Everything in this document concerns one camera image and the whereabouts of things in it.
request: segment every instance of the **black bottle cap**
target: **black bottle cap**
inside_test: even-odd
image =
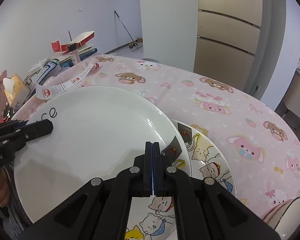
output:
[[[77,44],[76,44],[76,43],[72,43],[72,44],[69,44],[69,45],[68,45],[69,52],[74,51],[74,50],[76,50],[77,48],[78,48],[78,47],[77,47]]]

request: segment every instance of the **red logo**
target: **red logo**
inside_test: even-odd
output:
[[[43,93],[44,93],[44,95],[47,96],[47,97],[51,95],[50,90],[48,90],[48,89],[46,89],[46,88],[43,90]]]

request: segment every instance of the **clear bottle with black cap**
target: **clear bottle with black cap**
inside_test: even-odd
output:
[[[73,65],[78,64],[81,60],[79,57],[79,51],[76,43],[72,43],[68,45],[69,54],[72,60]]]

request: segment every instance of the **metal rivet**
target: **metal rivet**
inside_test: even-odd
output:
[[[169,166],[167,168],[167,172],[169,172],[169,173],[175,173],[176,171],[177,171],[177,169],[175,167],[173,167],[173,166]]]
[[[91,184],[92,184],[93,186],[99,186],[99,185],[101,184],[101,179],[99,179],[99,178],[94,178],[94,179],[91,180]]]
[[[129,169],[131,173],[138,173],[140,171],[139,167],[133,166]]]
[[[208,177],[208,178],[205,178],[205,179],[204,179],[204,182],[205,182],[205,184],[213,185],[213,184],[214,184],[214,179]]]

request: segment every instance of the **tablecloth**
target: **tablecloth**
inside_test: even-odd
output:
[[[227,159],[237,198],[256,215],[300,196],[300,142],[285,121],[259,100],[182,69],[100,54],[60,74],[49,85],[71,79],[91,63],[99,68],[72,89],[106,85],[130,90],[170,118],[202,130]],[[33,96],[15,117],[27,120],[44,103]]]

